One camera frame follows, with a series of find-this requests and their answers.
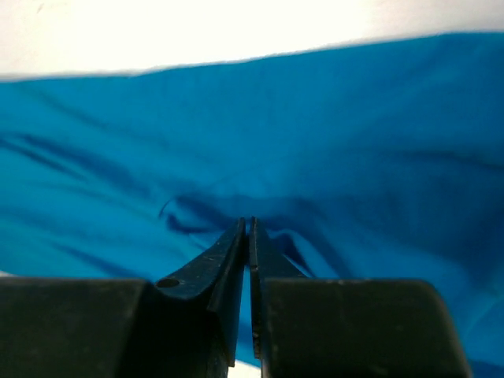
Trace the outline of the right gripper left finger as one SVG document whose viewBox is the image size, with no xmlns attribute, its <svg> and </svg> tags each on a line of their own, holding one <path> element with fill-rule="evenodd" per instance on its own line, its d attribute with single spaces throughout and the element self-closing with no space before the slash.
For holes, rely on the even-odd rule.
<svg viewBox="0 0 504 378">
<path fill-rule="evenodd" d="M 4 377 L 225 377 L 235 364 L 246 225 L 156 283 L 5 276 Z"/>
</svg>

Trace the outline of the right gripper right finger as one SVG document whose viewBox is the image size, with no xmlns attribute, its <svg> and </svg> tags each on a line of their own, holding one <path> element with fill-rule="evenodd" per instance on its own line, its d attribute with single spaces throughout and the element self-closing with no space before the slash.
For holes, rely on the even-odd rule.
<svg viewBox="0 0 504 378">
<path fill-rule="evenodd" d="M 305 276 L 250 224 L 255 357 L 264 377 L 470 377 L 447 305 L 428 282 Z"/>
</svg>

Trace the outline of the bright blue t-shirt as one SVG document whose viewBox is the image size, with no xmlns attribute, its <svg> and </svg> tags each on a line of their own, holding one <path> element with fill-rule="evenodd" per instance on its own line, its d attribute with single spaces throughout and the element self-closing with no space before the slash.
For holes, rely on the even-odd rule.
<svg viewBox="0 0 504 378">
<path fill-rule="evenodd" d="M 313 276 L 414 277 L 503 374 L 503 35 L 1 84 L 1 269 L 139 276 L 257 217 Z"/>
</svg>

